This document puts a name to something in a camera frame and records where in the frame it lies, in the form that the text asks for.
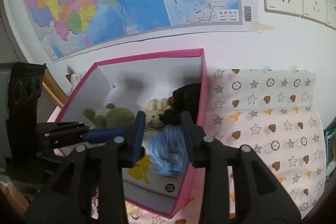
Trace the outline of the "peach sleeve forearm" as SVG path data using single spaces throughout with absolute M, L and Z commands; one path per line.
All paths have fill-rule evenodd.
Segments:
M 13 183 L 9 183 L 7 186 L 1 185 L 1 192 L 9 202 L 11 208 L 23 218 L 30 205 L 28 199 L 17 190 Z

